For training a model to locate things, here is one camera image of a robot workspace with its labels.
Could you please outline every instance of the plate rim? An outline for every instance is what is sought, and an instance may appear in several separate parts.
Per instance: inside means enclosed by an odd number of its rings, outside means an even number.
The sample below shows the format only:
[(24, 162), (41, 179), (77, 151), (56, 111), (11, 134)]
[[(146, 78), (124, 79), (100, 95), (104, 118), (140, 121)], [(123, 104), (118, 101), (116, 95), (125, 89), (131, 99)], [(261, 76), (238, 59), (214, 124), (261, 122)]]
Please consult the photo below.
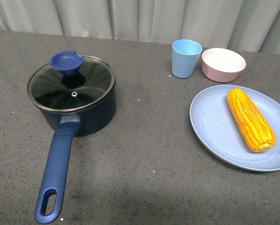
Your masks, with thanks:
[(212, 89), (212, 88), (219, 88), (219, 87), (230, 87), (230, 88), (244, 88), (244, 89), (247, 89), (247, 90), (250, 90), (250, 91), (253, 91), (253, 92), (256, 92), (257, 94), (260, 94), (266, 98), (268, 98), (269, 100), (273, 101), (274, 103), (276, 103), (279, 107), (280, 107), (280, 104), (278, 102), (276, 102), (274, 99), (270, 98), (269, 96), (257, 91), (257, 90), (254, 90), (254, 89), (251, 89), (251, 88), (247, 88), (247, 87), (244, 87), (244, 86), (239, 86), (239, 85), (232, 85), (232, 84), (221, 84), (221, 85), (215, 85), (215, 86), (211, 86), (211, 87), (208, 87), (208, 88), (205, 88), (203, 90), (201, 90), (199, 93), (197, 93), (195, 95), (195, 97), (193, 98), (191, 104), (190, 104), (190, 109), (189, 109), (189, 117), (190, 117), (190, 122), (191, 122), (191, 125), (192, 125), (192, 128), (194, 130), (194, 133), (195, 135), (198, 137), (198, 139), (200, 140), (200, 142), (216, 157), (218, 157), (220, 160), (230, 164), (230, 165), (233, 165), (235, 167), (238, 167), (238, 168), (241, 168), (241, 169), (244, 169), (244, 170), (249, 170), (249, 171), (256, 171), (256, 172), (272, 172), (272, 171), (278, 171), (280, 170), (280, 167), (279, 168), (274, 168), (274, 169), (256, 169), (256, 168), (253, 168), (253, 167), (248, 167), (248, 166), (243, 166), (243, 165), (239, 165), (237, 163), (233, 163), (232, 161), (230, 160), (227, 160), (225, 159), (224, 157), (220, 156), (216, 151), (212, 150), (212, 148), (210, 146), (208, 146), (203, 140), (202, 138), (200, 137), (199, 135), (199, 132), (196, 131), (196, 128), (194, 126), (194, 121), (193, 121), (193, 118), (191, 116), (191, 112), (192, 112), (192, 109), (193, 109), (193, 104), (195, 102), (195, 99), (198, 98), (203, 92), (207, 91), (208, 89)]

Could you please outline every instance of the blue plate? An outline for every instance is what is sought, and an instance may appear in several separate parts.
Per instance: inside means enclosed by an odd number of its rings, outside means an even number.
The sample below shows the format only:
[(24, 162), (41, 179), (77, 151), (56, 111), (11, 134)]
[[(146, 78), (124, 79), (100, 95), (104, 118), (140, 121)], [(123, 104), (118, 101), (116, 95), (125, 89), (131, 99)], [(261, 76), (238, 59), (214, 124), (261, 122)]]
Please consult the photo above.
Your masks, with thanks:
[[(227, 93), (236, 87), (247, 93), (275, 132), (276, 144), (267, 152), (251, 151), (237, 127), (227, 103)], [(217, 85), (198, 93), (189, 113), (195, 134), (218, 158), (251, 171), (280, 170), (280, 104), (273, 99), (249, 88)]]

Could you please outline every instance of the corn on the cob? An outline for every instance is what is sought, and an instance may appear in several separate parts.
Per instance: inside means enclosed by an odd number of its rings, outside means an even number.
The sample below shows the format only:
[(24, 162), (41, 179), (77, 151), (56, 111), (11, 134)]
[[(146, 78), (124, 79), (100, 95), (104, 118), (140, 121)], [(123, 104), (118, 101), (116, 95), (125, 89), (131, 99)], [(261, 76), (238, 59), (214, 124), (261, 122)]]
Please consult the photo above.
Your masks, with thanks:
[(227, 101), (248, 147), (254, 152), (273, 148), (276, 143), (275, 134), (248, 95), (234, 88), (227, 94)]

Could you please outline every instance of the blue saucepan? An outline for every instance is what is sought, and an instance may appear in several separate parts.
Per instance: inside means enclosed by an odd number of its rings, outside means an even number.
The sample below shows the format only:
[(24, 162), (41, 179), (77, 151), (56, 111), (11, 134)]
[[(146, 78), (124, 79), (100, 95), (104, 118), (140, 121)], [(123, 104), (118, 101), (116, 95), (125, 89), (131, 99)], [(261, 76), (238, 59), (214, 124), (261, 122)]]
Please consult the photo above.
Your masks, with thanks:
[[(107, 63), (73, 51), (56, 54), (29, 79), (29, 99), (55, 130), (35, 209), (38, 223), (51, 223), (60, 215), (72, 140), (100, 130), (113, 118), (115, 83)], [(52, 195), (54, 209), (46, 214)]]

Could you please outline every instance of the blue cup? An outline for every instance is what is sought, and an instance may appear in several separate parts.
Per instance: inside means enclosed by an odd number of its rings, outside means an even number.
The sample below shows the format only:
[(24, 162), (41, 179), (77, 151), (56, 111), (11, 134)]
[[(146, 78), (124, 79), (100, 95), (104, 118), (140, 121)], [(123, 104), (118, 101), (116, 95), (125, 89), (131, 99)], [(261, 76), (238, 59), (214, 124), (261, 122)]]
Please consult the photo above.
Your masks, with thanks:
[(192, 40), (177, 40), (172, 44), (172, 74), (178, 78), (192, 75), (202, 47)]

